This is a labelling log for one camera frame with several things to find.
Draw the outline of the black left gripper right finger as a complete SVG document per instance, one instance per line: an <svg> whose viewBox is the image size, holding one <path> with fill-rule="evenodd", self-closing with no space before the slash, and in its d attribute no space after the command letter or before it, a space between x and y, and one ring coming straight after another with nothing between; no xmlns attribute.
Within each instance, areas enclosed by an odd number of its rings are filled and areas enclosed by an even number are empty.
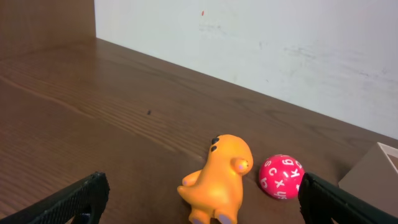
<svg viewBox="0 0 398 224"><path fill-rule="evenodd" d="M397 218L306 172L298 191L306 224L397 224Z"/></svg>

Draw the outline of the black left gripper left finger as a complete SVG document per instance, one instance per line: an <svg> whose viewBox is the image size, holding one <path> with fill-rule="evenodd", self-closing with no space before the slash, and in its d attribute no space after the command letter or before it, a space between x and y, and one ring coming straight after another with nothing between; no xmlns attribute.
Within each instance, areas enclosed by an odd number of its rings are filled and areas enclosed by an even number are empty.
<svg viewBox="0 0 398 224"><path fill-rule="evenodd" d="M95 172L47 198L1 219L1 224L97 224L109 199L106 174Z"/></svg>

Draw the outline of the red lettered ball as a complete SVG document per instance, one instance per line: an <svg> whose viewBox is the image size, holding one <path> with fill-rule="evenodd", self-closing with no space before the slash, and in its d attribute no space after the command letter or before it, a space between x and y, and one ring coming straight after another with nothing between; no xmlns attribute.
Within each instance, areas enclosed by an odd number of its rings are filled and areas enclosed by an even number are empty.
<svg viewBox="0 0 398 224"><path fill-rule="evenodd" d="M298 160L277 154L264 161L259 171L259 183L267 194L276 199L293 199L299 194L304 173Z"/></svg>

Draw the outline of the white cardboard box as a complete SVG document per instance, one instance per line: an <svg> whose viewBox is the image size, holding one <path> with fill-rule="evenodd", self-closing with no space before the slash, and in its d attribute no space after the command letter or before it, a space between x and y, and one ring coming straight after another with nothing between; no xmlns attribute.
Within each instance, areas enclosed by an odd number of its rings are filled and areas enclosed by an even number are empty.
<svg viewBox="0 0 398 224"><path fill-rule="evenodd" d="M376 143L338 182L344 191L397 216L397 149Z"/></svg>

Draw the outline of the orange dinosaur toy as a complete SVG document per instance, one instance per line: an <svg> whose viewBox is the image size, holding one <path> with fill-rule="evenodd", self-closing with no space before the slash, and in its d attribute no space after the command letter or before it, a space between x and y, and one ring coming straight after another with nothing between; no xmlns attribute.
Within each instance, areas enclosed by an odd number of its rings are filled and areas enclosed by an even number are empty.
<svg viewBox="0 0 398 224"><path fill-rule="evenodd" d="M178 194L191 206L191 223L237 223L243 203L243 176L254 165L248 144L240 137L222 134L211 140L204 168L182 179Z"/></svg>

